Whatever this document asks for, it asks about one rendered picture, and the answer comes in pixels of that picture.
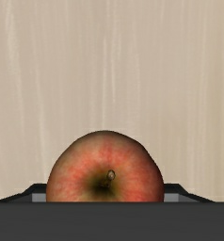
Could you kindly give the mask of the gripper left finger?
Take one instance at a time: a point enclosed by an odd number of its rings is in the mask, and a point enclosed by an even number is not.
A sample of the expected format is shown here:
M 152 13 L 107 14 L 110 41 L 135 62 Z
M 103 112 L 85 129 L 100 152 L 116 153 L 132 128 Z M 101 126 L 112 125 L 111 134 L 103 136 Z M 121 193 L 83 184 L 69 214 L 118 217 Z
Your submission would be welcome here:
M 46 184 L 33 184 L 23 193 L 3 198 L 0 202 L 46 202 Z

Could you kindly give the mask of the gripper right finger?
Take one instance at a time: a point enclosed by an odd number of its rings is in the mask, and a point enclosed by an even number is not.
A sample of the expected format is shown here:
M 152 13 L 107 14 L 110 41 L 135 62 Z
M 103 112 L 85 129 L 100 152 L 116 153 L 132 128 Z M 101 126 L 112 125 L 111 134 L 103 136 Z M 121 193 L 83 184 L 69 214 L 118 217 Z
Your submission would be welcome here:
M 164 202 L 211 202 L 204 197 L 188 193 L 179 184 L 164 184 Z

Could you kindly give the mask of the red apple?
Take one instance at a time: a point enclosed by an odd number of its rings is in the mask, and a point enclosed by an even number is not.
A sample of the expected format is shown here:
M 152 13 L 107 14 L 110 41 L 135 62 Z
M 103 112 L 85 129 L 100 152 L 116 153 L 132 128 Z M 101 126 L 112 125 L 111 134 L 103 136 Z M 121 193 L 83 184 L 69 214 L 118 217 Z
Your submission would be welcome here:
M 162 174 L 136 140 L 113 131 L 78 138 L 56 160 L 46 186 L 49 202 L 162 202 Z

